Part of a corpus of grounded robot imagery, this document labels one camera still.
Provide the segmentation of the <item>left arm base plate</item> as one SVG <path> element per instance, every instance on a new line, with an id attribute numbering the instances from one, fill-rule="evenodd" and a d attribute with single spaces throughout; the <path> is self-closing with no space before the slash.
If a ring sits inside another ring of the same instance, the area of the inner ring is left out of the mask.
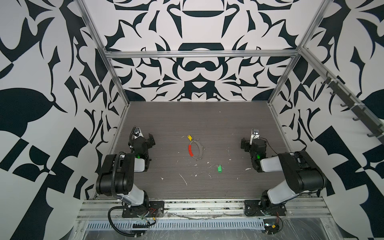
<path id="1" fill-rule="evenodd" d="M 164 213 L 164 201 L 144 202 L 140 206 L 125 207 L 123 210 L 123 218 L 136 218 L 139 216 L 157 217 Z"/>

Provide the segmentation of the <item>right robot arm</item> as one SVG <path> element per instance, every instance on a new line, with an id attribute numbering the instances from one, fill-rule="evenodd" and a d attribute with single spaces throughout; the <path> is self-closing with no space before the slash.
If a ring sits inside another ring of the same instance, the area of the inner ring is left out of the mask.
<path id="1" fill-rule="evenodd" d="M 282 172 L 285 180 L 263 192 L 259 209 L 263 212 L 281 207 L 301 194 L 317 193 L 327 185 L 327 178 L 306 151 L 286 152 L 270 158 L 268 141 L 252 137 L 241 140 L 241 149 L 250 153 L 253 168 L 259 173 Z"/>

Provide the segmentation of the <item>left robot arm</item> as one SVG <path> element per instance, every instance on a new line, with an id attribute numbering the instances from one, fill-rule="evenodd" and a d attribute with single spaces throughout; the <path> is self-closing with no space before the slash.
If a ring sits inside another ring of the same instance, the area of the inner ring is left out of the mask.
<path id="1" fill-rule="evenodd" d="M 120 152 L 105 157 L 96 181 L 96 192 L 131 207 L 148 206 L 148 194 L 134 184 L 134 175 L 148 170 L 151 161 L 149 149 L 156 142 L 152 134 L 147 139 L 142 134 L 133 134 L 132 137 L 130 153 Z"/>

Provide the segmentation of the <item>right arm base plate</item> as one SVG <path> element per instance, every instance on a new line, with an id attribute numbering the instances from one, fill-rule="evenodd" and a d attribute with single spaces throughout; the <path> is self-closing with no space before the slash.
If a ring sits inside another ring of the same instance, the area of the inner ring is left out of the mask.
<path id="1" fill-rule="evenodd" d="M 247 217 L 261 217 L 261 216 L 285 216 L 285 204 L 274 205 L 269 202 L 263 203 L 261 200 L 245 200 L 244 214 Z"/>

